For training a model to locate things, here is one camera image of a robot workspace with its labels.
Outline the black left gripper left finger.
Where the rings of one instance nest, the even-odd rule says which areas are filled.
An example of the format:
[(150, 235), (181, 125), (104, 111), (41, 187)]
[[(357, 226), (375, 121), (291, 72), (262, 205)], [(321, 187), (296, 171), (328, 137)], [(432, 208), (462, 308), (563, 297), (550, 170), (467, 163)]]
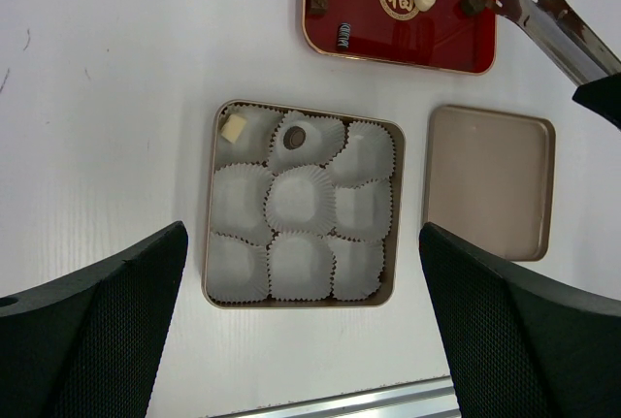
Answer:
[(174, 222), (1, 300), (4, 417), (143, 417), (188, 247)]

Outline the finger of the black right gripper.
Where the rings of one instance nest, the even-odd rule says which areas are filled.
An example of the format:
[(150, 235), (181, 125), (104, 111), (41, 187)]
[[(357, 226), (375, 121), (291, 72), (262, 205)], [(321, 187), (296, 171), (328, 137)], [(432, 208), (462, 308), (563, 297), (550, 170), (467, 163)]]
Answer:
[(621, 74), (579, 86), (572, 99), (621, 129)]

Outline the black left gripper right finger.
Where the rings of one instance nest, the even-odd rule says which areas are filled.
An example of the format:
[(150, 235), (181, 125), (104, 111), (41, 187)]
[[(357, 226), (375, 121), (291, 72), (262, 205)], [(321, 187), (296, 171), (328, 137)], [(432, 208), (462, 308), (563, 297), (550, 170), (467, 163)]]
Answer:
[(619, 416), (619, 301), (433, 223), (419, 253), (462, 416)]

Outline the metal serving tongs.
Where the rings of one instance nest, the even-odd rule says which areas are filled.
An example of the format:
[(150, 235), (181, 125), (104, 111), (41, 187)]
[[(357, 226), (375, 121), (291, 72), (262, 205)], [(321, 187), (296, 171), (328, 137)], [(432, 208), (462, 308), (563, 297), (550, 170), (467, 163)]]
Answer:
[(620, 59), (567, 0), (484, 0), (518, 26), (577, 86), (620, 72)]

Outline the white square chocolate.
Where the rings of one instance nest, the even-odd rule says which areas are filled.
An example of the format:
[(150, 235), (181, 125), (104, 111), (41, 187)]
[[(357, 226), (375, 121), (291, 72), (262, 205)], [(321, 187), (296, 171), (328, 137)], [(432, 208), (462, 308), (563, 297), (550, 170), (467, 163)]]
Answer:
[(220, 135), (230, 144), (234, 144), (243, 133), (246, 124), (245, 117), (236, 113), (229, 114), (220, 129)]

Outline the round dark chocolate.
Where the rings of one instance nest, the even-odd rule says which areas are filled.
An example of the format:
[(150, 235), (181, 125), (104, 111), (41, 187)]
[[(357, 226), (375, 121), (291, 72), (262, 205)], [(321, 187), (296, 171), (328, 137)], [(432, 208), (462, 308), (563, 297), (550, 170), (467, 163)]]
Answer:
[(300, 148), (306, 141), (306, 131), (300, 126), (293, 126), (284, 133), (282, 144), (287, 150)]

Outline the dark square chocolate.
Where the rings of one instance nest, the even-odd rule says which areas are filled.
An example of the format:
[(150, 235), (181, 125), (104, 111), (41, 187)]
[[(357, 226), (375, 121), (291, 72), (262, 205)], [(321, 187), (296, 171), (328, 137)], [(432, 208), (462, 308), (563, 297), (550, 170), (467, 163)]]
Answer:
[(486, 9), (486, 2), (485, 0), (460, 0), (459, 7), (465, 16), (473, 17)]

